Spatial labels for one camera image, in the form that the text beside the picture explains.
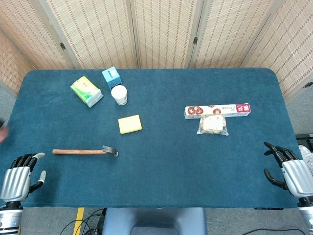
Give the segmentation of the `light blue small box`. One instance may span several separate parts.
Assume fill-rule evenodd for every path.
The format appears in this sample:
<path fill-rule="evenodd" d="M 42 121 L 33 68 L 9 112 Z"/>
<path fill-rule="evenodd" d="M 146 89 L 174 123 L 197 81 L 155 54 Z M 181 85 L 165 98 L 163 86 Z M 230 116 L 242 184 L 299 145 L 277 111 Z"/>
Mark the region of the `light blue small box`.
<path fill-rule="evenodd" d="M 110 90 L 112 90 L 112 88 L 114 88 L 115 86 L 122 84 L 120 75 L 115 67 L 111 67 L 102 71 L 102 75 Z"/>

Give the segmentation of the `green yellow tissue pack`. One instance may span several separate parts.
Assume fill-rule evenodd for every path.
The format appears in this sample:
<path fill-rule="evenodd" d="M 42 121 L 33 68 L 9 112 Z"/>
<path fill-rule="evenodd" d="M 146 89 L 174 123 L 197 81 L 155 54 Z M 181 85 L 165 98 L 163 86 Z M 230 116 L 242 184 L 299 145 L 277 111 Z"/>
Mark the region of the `green yellow tissue pack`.
<path fill-rule="evenodd" d="M 76 80 L 70 88 L 89 108 L 95 105 L 103 97 L 101 90 L 91 83 L 85 76 Z"/>

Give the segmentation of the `white paper cup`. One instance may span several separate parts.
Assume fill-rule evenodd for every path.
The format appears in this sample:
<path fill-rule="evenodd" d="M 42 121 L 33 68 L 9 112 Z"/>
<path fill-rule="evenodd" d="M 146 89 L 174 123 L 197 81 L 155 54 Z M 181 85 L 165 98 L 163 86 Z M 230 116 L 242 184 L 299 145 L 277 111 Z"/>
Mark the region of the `white paper cup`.
<path fill-rule="evenodd" d="M 123 85 L 117 85 L 112 88 L 111 95 L 118 105 L 125 105 L 127 103 L 127 89 Z"/>

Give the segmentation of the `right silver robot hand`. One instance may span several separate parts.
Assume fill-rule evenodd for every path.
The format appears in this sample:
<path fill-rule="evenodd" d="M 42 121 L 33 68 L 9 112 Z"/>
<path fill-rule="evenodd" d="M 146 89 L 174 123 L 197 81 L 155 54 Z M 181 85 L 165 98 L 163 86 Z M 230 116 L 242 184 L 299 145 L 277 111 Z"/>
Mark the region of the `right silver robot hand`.
<path fill-rule="evenodd" d="M 296 198 L 313 196 L 313 175 L 307 164 L 290 149 L 274 146 L 269 142 L 264 145 L 268 151 L 264 155 L 273 155 L 284 176 L 284 181 L 276 180 L 269 170 L 264 169 L 267 180 L 284 190 L 288 190 Z"/>

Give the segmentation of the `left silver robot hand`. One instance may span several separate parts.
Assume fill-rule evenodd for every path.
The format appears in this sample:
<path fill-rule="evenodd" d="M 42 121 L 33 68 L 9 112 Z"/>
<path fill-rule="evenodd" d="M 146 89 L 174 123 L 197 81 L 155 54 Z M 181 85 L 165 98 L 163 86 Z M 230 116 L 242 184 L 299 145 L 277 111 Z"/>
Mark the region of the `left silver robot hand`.
<path fill-rule="evenodd" d="M 40 174 L 37 183 L 31 185 L 31 174 L 39 159 L 45 153 L 29 153 L 17 157 L 6 171 L 0 193 L 4 202 L 22 202 L 30 193 L 33 193 L 45 184 L 46 171 Z"/>

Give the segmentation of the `clear bag of bread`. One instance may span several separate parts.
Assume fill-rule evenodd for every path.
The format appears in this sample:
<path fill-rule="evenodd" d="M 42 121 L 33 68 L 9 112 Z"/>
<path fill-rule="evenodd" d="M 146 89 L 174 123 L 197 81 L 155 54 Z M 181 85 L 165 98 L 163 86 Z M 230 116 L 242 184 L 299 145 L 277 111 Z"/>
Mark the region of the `clear bag of bread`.
<path fill-rule="evenodd" d="M 228 136 L 226 119 L 223 115 L 202 116 L 197 134 L 218 134 Z"/>

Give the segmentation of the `black equipment frame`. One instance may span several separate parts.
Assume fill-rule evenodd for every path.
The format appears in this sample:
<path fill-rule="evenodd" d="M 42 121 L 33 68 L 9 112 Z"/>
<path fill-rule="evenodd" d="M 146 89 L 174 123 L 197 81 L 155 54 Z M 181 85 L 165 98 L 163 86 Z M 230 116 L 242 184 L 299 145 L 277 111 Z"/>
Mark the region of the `black equipment frame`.
<path fill-rule="evenodd" d="M 313 152 L 313 133 L 309 134 L 296 134 L 296 140 L 298 145 L 305 146 L 311 152 Z"/>

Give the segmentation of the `bamboo folding screen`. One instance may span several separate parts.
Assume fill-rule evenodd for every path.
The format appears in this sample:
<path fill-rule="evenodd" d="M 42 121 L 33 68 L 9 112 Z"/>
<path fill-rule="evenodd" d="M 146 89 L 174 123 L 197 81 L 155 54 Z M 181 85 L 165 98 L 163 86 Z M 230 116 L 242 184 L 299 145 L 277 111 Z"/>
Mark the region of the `bamboo folding screen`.
<path fill-rule="evenodd" d="M 36 69 L 263 67 L 313 86 L 313 0 L 0 0 L 0 85 Z"/>

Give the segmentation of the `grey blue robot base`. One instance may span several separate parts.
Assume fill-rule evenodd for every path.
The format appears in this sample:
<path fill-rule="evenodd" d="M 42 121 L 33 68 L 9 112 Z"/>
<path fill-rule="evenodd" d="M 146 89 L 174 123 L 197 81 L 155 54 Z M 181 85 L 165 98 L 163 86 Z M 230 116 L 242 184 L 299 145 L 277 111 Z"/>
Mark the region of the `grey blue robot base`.
<path fill-rule="evenodd" d="M 101 235 L 207 235 L 204 208 L 108 208 Z"/>

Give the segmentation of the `teal blue table cloth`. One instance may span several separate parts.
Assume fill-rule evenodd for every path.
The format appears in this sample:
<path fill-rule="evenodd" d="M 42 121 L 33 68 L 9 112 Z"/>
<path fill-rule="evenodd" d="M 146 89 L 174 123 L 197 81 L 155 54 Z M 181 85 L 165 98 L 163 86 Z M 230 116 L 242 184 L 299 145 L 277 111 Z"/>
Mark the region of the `teal blue table cloth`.
<path fill-rule="evenodd" d="M 119 70 L 127 104 L 112 98 L 101 70 L 34 70 L 23 79 L 9 136 L 0 144 L 0 190 L 12 162 L 44 152 L 31 174 L 45 184 L 26 207 L 294 208 L 272 185 L 282 180 L 264 142 L 299 153 L 275 73 L 266 68 Z M 103 97 L 89 108 L 70 88 L 85 76 Z M 228 136 L 197 134 L 186 106 L 249 103 L 225 117 Z M 142 130 L 120 134 L 118 119 L 139 115 Z M 105 155 L 55 155 L 53 149 L 116 149 Z"/>

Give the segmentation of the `yellow sponge block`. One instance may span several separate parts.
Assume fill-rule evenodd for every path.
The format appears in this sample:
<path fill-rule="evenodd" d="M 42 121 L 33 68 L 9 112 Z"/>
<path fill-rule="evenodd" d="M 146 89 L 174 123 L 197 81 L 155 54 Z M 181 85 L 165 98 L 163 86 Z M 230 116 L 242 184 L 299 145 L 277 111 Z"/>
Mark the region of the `yellow sponge block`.
<path fill-rule="evenodd" d="M 120 134 L 127 134 L 142 130 L 139 115 L 129 116 L 118 119 Z"/>

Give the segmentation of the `long cling wrap box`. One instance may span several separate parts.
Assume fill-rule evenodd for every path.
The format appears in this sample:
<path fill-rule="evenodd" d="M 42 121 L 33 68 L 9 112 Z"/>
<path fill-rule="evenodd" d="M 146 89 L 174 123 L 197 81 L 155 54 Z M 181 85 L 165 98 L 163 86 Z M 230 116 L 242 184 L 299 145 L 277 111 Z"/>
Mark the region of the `long cling wrap box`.
<path fill-rule="evenodd" d="M 223 115 L 224 117 L 248 116 L 251 113 L 249 103 L 225 104 L 225 105 L 204 105 L 186 106 L 184 110 L 185 119 L 198 119 L 202 116 Z"/>

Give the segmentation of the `wooden handle claw hammer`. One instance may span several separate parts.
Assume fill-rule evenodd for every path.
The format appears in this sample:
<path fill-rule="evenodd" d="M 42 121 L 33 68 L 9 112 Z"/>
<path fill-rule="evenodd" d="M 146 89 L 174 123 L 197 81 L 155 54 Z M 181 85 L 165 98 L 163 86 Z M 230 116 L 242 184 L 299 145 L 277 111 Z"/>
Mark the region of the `wooden handle claw hammer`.
<path fill-rule="evenodd" d="M 98 150 L 89 150 L 89 149 L 53 149 L 52 153 L 55 155 L 105 155 L 111 154 L 115 157 L 119 156 L 119 153 L 116 149 L 109 146 L 102 146 Z"/>

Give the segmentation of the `yellow floor tape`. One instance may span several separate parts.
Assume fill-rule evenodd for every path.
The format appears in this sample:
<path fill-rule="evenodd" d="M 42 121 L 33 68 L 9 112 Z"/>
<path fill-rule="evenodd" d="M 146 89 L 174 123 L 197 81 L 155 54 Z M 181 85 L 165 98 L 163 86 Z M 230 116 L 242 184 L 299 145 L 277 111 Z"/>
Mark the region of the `yellow floor tape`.
<path fill-rule="evenodd" d="M 73 235 L 80 235 L 80 230 L 83 223 L 84 209 L 85 208 L 78 208 Z"/>

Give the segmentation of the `person's blurred hand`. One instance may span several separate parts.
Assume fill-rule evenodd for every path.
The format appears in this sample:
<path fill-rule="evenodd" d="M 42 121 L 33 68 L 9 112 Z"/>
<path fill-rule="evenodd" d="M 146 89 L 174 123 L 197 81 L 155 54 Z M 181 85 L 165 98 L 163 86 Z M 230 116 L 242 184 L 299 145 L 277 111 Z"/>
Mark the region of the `person's blurred hand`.
<path fill-rule="evenodd" d="M 7 139 L 8 133 L 9 131 L 5 124 L 5 121 L 0 119 L 0 144 Z"/>

